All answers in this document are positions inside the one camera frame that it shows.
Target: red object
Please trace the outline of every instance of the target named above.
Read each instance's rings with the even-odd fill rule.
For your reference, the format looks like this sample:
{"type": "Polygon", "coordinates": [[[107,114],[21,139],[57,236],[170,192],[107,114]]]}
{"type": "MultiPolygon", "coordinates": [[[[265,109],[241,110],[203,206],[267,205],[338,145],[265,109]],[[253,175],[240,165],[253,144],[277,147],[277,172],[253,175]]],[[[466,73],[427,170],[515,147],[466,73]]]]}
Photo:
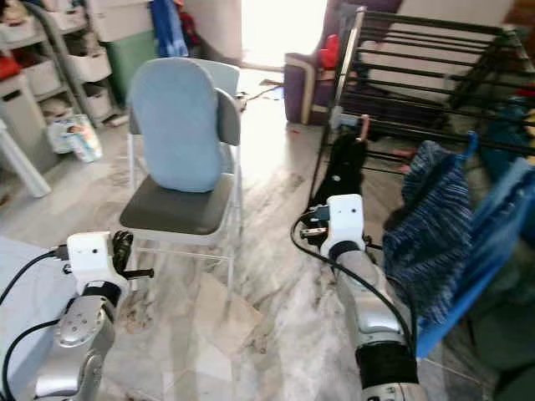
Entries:
{"type": "Polygon", "coordinates": [[[532,89],[519,89],[517,91],[518,96],[526,96],[528,98],[532,98],[535,96],[535,84],[529,85],[532,89]]]}
{"type": "Polygon", "coordinates": [[[13,58],[0,56],[0,80],[20,73],[20,65],[13,58]]]}
{"type": "Polygon", "coordinates": [[[195,30],[195,20],[189,13],[181,11],[179,13],[182,23],[182,31],[186,32],[186,35],[189,36],[191,43],[194,45],[201,44],[201,40],[197,36],[195,30]]]}
{"type": "Polygon", "coordinates": [[[319,57],[324,69],[335,69],[338,64],[340,39],[338,35],[329,35],[325,42],[325,48],[319,50],[319,57]]]}

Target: doorway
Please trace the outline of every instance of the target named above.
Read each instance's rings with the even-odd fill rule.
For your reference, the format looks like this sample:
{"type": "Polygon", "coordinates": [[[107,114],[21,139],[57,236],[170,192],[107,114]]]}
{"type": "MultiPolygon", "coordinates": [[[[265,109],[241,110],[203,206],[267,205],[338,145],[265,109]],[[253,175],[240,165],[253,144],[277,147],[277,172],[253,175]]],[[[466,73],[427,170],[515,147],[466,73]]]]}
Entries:
{"type": "Polygon", "coordinates": [[[242,0],[243,62],[281,69],[285,53],[312,53],[324,27],[327,1],[242,0]]]}

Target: drying rack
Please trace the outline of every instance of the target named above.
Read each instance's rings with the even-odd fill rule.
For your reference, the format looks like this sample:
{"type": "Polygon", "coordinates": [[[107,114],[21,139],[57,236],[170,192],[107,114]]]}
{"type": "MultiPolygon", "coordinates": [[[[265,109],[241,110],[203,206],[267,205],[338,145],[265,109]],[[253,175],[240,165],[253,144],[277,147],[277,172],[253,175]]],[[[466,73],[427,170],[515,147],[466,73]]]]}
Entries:
{"type": "MultiPolygon", "coordinates": [[[[468,144],[467,129],[456,132],[451,123],[465,119],[477,132],[479,146],[535,155],[532,147],[496,142],[482,134],[486,124],[497,119],[535,126],[493,112],[499,104],[518,102],[510,98],[518,90],[535,90],[530,86],[535,68],[512,28],[369,12],[364,7],[351,13],[347,25],[350,29],[340,35],[340,63],[308,206],[339,127],[358,124],[362,114],[370,116],[372,138],[468,144]]],[[[371,145],[368,158],[407,162],[371,145]]]]}

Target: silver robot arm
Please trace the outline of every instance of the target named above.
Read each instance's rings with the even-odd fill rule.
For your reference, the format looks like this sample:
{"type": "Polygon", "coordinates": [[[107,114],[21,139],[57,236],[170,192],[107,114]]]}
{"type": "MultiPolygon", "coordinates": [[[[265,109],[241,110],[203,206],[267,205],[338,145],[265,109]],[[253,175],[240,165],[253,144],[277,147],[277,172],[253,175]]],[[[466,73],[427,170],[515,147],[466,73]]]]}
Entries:
{"type": "Polygon", "coordinates": [[[125,272],[131,242],[132,235],[123,231],[114,237],[113,252],[109,232],[75,234],[67,240],[79,295],[53,329],[35,399],[96,399],[104,359],[115,339],[116,313],[129,292],[127,279],[154,275],[152,270],[125,272]]]}
{"type": "MultiPolygon", "coordinates": [[[[364,213],[360,195],[335,195],[320,206],[316,221],[328,227],[305,229],[302,237],[324,235],[322,256],[362,277],[410,320],[408,309],[391,290],[384,272],[365,252],[364,213]]],[[[352,277],[337,272],[337,291],[359,365],[365,401],[426,401],[419,385],[416,360],[394,313],[372,291],[352,277]]]]}

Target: blue towel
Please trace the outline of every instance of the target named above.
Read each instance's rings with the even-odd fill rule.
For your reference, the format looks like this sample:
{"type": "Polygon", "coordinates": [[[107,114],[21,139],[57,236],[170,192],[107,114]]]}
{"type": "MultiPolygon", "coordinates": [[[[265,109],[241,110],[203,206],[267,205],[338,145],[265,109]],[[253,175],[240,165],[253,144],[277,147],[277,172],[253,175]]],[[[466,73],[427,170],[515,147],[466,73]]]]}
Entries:
{"type": "Polygon", "coordinates": [[[446,320],[471,249],[472,211],[462,160],[425,141],[405,177],[408,209],[383,237],[386,274],[407,286],[418,316],[435,323],[446,320]]]}
{"type": "Polygon", "coordinates": [[[446,321],[420,321],[417,355],[423,358],[456,325],[511,257],[535,204],[535,169],[518,158],[480,204],[471,229],[472,251],[446,321]]]}
{"type": "Polygon", "coordinates": [[[150,2],[150,10],[160,57],[187,57],[181,19],[173,0],[153,0],[150,2]]]}
{"type": "MultiPolygon", "coordinates": [[[[498,116],[504,119],[490,121],[486,137],[504,144],[529,146],[530,136],[527,134],[526,128],[507,119],[522,121],[526,118],[530,106],[523,97],[512,96],[509,100],[514,100],[516,103],[502,104],[497,107],[498,116]]],[[[490,148],[483,148],[480,153],[481,160],[492,181],[498,181],[500,177],[507,173],[509,166],[518,157],[521,157],[506,150],[490,148]]],[[[531,209],[524,223],[522,237],[535,246],[535,207],[531,209]]]]}

